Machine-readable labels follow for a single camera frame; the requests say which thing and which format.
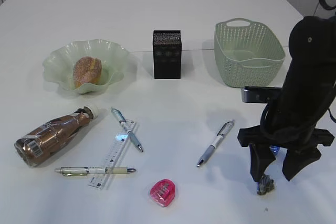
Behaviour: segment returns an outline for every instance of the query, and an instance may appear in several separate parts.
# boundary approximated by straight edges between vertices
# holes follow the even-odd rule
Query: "bottle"
[[[18,139],[14,146],[29,167],[35,167],[66,146],[99,114],[95,105],[79,108],[73,114],[53,119]]]

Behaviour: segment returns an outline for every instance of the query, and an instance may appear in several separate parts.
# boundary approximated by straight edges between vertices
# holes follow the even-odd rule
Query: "bread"
[[[84,83],[97,84],[101,75],[101,61],[91,57],[79,59],[73,68],[75,87]]]

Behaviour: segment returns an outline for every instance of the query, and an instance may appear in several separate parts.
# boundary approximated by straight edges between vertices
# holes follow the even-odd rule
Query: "transparent ruler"
[[[136,127],[136,121],[126,120],[127,124],[129,125],[131,131],[134,132]],[[103,167],[115,167],[119,157],[122,154],[126,144],[128,142],[128,135],[126,132],[118,133],[113,143],[111,144],[108,153],[104,157],[101,162],[101,166]],[[111,174],[97,174],[93,178],[90,179],[88,186],[94,187],[96,189],[102,190],[107,181],[109,180]]]

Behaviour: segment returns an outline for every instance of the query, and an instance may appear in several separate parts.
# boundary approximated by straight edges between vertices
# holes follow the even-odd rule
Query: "green bowl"
[[[63,89],[79,94],[102,92],[107,87],[120,81],[127,65],[129,52],[119,44],[102,40],[74,41],[53,51],[44,60],[44,79],[58,83]],[[84,83],[75,88],[72,72],[75,63],[82,57],[89,56],[101,60],[102,72],[98,84]]]

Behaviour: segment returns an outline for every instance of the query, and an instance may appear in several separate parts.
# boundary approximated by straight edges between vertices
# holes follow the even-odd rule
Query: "pen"
[[[212,144],[208,147],[208,149],[206,149],[204,154],[199,159],[197,167],[200,167],[202,164],[208,161],[208,159],[212,156],[216,148],[220,145],[220,143],[223,141],[223,139],[226,137],[226,135],[229,133],[229,131],[233,128],[234,125],[235,120],[231,120],[223,125],[223,127],[217,133],[216,139],[212,142]]]
[[[135,134],[129,129],[126,119],[123,117],[121,112],[113,107],[111,107],[111,112],[114,115],[114,117],[117,119],[117,121],[120,123],[121,127],[124,129],[124,131],[127,133],[128,137],[130,138],[130,141],[136,146],[136,148],[143,152],[142,145],[140,144],[139,140],[135,136]]]
[[[61,167],[56,168],[55,173],[63,176],[86,176],[89,174],[128,174],[137,170],[127,167]]]

